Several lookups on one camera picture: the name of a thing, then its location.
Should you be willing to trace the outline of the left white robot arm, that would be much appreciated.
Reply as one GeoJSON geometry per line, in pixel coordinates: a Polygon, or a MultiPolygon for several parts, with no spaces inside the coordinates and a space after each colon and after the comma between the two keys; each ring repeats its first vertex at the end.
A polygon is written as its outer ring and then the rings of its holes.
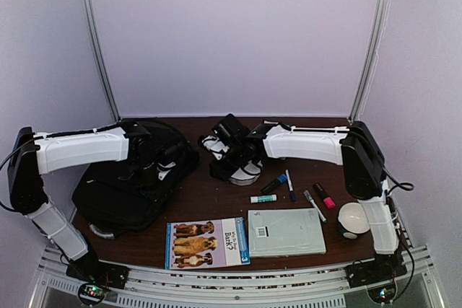
{"type": "Polygon", "coordinates": [[[84,165],[72,200],[97,226],[136,231],[150,225],[194,157],[175,128],[161,122],[122,120],[113,125],[60,133],[22,128],[5,159],[9,210],[42,230],[89,282],[104,274],[90,241],[75,229],[45,192],[43,176],[84,165]]]}

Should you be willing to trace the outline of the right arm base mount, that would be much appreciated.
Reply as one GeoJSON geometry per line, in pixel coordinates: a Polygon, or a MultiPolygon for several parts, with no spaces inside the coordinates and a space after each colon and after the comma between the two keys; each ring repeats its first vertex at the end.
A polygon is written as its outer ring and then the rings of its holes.
{"type": "Polygon", "coordinates": [[[346,279],[351,289],[365,287],[368,298],[375,304],[392,304],[398,297],[396,279],[407,274],[405,265],[392,262],[354,261],[345,267],[346,279]]]}

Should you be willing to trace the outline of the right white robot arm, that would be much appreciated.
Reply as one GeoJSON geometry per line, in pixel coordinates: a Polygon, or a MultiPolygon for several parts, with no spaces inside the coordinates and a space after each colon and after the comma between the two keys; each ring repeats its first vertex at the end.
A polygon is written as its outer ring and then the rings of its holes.
{"type": "Polygon", "coordinates": [[[267,158],[341,165],[346,191],[362,205],[372,232],[375,259],[370,274],[382,281],[402,266],[404,249],[397,232],[385,159],[362,121],[335,128],[300,128],[265,121],[251,130],[229,114],[201,145],[214,155],[210,174],[220,180],[229,180],[237,173],[251,177],[248,164],[260,167],[267,158]]]}

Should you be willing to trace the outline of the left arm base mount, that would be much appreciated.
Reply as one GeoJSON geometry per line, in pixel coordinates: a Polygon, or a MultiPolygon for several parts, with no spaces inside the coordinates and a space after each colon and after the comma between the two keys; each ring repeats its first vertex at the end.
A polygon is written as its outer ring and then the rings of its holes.
{"type": "Polygon", "coordinates": [[[124,289],[129,269],[123,265],[101,262],[96,271],[84,274],[75,264],[69,263],[66,275],[82,281],[77,289],[77,298],[87,307],[101,304],[113,289],[124,289]]]}

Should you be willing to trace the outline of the black student backpack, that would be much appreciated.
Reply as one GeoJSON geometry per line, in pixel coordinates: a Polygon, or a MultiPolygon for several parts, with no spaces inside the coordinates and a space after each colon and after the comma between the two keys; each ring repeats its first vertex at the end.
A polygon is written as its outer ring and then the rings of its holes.
{"type": "Polygon", "coordinates": [[[133,180],[131,159],[91,164],[73,192],[77,212],[90,231],[102,239],[115,239],[127,232],[140,232],[150,226],[165,207],[181,180],[199,163],[199,153],[174,126],[154,118],[127,118],[119,122],[130,140],[135,136],[174,135],[183,145],[180,169],[174,180],[160,182],[157,189],[141,192],[133,180]]]}

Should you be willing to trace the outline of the grey notebook with barcode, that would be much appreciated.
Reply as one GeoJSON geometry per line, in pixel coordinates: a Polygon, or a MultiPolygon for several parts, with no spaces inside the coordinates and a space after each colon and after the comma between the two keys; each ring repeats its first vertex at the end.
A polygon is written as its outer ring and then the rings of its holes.
{"type": "Polygon", "coordinates": [[[252,258],[326,253],[321,220],[314,208],[248,211],[252,258]]]}

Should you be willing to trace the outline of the dog picture book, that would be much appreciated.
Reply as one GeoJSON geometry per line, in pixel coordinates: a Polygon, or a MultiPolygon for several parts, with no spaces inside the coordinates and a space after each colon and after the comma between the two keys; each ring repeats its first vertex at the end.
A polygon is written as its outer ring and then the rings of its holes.
{"type": "Polygon", "coordinates": [[[242,217],[167,224],[167,270],[207,270],[249,264],[250,252],[242,217]]]}

